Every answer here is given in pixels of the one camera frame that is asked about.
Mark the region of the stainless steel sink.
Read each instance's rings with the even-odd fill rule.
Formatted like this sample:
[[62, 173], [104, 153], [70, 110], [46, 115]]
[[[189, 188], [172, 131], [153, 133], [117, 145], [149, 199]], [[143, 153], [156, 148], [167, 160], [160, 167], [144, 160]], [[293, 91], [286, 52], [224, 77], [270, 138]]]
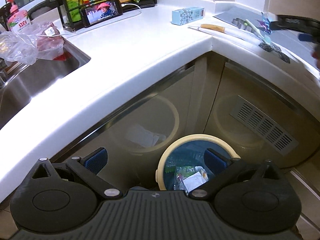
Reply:
[[1, 88], [1, 127], [31, 102], [33, 97], [89, 61], [88, 55], [65, 41], [63, 54], [57, 59], [38, 59], [33, 65], [17, 64]]

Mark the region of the right beige cabinet door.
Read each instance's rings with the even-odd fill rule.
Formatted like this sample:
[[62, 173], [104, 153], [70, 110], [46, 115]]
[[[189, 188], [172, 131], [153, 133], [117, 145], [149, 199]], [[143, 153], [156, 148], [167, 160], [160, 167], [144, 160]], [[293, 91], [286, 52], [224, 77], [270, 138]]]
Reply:
[[227, 142], [248, 163], [271, 159], [279, 168], [319, 151], [319, 121], [266, 79], [228, 61], [204, 132]]

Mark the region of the beige cabinet door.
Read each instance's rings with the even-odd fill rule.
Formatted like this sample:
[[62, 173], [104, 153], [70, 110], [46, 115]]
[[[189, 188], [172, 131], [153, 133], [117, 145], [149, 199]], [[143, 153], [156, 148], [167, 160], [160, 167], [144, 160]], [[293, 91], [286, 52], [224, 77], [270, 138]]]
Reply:
[[228, 61], [204, 132], [227, 142], [248, 163], [271, 159], [279, 168], [319, 151], [319, 121], [266, 79]]
[[184, 135], [194, 66], [184, 66], [125, 103], [76, 138], [52, 161], [85, 157], [103, 147], [108, 161], [99, 177], [126, 191], [154, 187], [155, 170], [164, 150]]

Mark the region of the left beige cabinet door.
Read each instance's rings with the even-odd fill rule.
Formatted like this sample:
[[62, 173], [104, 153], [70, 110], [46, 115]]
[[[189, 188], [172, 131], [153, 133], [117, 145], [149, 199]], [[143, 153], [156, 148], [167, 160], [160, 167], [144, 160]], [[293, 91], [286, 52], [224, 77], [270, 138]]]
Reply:
[[85, 157], [103, 147], [108, 161], [99, 177], [126, 191], [154, 187], [155, 170], [164, 150], [184, 135], [194, 66], [184, 66], [125, 103], [76, 138], [52, 161]]

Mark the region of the clear plastic wrapper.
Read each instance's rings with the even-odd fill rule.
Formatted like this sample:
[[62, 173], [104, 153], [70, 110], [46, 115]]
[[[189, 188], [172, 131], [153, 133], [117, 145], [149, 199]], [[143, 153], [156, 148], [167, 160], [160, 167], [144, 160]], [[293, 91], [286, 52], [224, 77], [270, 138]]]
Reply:
[[202, 166], [176, 167], [174, 190], [183, 190], [187, 194], [209, 180]]

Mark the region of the blue patterned wrapper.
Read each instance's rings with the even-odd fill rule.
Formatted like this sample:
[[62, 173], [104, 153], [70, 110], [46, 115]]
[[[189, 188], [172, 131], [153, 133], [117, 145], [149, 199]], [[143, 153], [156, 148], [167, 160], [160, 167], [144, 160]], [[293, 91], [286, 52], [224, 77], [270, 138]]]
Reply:
[[272, 30], [270, 28], [271, 22], [268, 19], [268, 14], [261, 12], [261, 20], [257, 20], [257, 22], [259, 23], [259, 30], [263, 31], [267, 35], [272, 34]]

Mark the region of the green handled utensil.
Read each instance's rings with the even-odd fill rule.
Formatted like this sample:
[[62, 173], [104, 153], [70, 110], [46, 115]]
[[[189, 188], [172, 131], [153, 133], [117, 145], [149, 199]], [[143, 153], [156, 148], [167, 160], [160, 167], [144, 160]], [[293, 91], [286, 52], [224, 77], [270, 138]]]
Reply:
[[271, 39], [269, 37], [265, 37], [252, 22], [250, 22], [248, 19], [245, 19], [245, 22], [253, 29], [253, 33], [257, 37], [261, 38], [265, 43], [271, 44]]

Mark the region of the blue trash bag liner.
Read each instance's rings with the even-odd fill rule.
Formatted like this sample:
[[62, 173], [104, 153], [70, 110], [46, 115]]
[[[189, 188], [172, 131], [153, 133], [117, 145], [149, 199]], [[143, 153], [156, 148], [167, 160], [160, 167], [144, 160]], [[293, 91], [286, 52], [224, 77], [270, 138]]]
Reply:
[[209, 180], [214, 178], [214, 174], [204, 164], [204, 152], [212, 148], [224, 157], [231, 159], [225, 149], [215, 142], [194, 140], [185, 142], [175, 148], [167, 157], [164, 164], [163, 180], [167, 190], [174, 190], [176, 166], [202, 166], [208, 174]]

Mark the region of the light blue floral box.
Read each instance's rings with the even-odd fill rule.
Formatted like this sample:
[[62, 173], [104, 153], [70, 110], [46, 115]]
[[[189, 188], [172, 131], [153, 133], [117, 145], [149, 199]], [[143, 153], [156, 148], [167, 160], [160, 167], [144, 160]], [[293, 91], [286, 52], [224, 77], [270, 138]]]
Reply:
[[189, 7], [172, 11], [171, 23], [174, 25], [185, 25], [200, 20], [204, 17], [203, 7]]

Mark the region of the white paper receipt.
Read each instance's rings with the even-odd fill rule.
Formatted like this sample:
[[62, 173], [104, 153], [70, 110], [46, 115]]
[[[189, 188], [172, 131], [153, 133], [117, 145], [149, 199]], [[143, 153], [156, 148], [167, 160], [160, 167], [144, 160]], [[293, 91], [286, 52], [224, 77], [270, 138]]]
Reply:
[[195, 174], [183, 179], [183, 184], [187, 192], [191, 192], [197, 187], [203, 185], [208, 181], [208, 176], [205, 174], [201, 174], [200, 172], [196, 172]]

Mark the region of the silver ventilation grille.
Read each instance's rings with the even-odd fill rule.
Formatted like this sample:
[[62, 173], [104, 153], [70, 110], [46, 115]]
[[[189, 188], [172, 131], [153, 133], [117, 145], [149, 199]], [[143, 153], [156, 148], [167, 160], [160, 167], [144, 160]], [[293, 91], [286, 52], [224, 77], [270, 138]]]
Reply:
[[299, 142], [267, 114], [238, 96], [230, 115], [265, 140], [282, 156], [294, 150]]

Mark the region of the wooden handled knife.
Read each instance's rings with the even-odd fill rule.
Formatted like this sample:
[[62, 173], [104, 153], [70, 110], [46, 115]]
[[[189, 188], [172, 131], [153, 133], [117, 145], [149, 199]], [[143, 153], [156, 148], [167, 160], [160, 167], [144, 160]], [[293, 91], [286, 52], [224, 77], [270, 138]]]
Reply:
[[239, 29], [232, 29], [232, 28], [226, 28], [219, 25], [213, 25], [213, 24], [201, 24], [199, 27], [197, 26], [189, 26], [188, 28], [199, 30], [199, 31], [210, 31], [210, 33], [216, 31], [220, 33], [224, 33], [227, 35], [231, 35], [237, 38], [240, 38], [242, 40], [249, 40], [249, 38], [253, 38], [252, 35], [249, 35], [248, 32], [239, 30]]

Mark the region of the pink pump soap bottle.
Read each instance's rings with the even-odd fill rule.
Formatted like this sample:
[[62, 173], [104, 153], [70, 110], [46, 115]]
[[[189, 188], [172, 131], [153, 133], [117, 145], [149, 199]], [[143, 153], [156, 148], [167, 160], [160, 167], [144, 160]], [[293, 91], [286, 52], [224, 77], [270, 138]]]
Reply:
[[20, 10], [15, 0], [7, 0], [7, 2], [11, 4], [10, 17], [7, 21], [8, 28], [14, 33], [21, 33], [24, 28], [31, 25], [28, 12]]

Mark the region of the clear bag of meat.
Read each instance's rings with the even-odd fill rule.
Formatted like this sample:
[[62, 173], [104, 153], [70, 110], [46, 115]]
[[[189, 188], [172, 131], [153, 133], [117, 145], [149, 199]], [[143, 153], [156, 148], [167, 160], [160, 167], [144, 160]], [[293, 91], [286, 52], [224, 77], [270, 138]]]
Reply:
[[32, 65], [38, 59], [54, 60], [64, 53], [64, 39], [52, 22], [33, 23], [20, 33], [1, 33], [1, 58]]

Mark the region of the grey patterned counter mat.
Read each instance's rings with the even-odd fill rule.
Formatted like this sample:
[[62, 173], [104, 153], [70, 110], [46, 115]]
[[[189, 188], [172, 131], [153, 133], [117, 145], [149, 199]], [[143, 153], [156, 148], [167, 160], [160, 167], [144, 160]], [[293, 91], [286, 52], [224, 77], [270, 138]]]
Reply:
[[316, 61], [311, 56], [313, 46], [300, 41], [298, 35], [292, 31], [271, 30], [267, 14], [262, 12], [258, 15], [239, 7], [232, 7], [214, 17], [222, 23], [203, 24], [195, 29], [213, 35], [224, 33], [260, 47], [286, 63], [305, 61], [316, 68]]

